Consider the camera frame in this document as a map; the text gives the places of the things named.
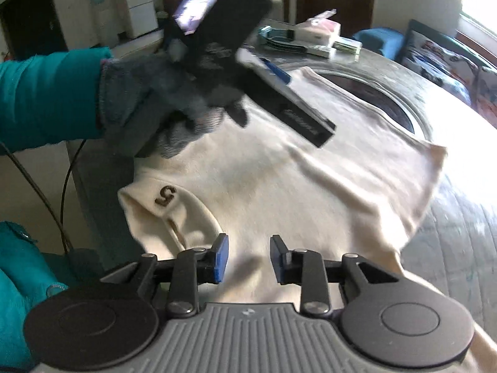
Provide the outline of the teal sleeved left forearm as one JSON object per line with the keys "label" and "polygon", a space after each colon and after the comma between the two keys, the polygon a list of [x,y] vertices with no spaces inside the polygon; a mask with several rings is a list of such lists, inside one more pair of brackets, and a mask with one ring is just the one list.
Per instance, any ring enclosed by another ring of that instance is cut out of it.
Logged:
{"label": "teal sleeved left forearm", "polygon": [[33,56],[1,64],[1,142],[10,152],[102,135],[101,65],[108,48]]}

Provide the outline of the grey gloved left hand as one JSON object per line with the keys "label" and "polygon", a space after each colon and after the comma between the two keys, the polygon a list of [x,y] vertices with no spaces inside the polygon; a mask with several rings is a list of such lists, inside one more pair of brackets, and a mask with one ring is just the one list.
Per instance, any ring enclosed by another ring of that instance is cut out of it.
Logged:
{"label": "grey gloved left hand", "polygon": [[241,100],[235,91],[203,92],[164,53],[101,63],[98,115],[103,138],[127,157],[172,158],[214,132],[225,115],[245,127],[249,116]]}

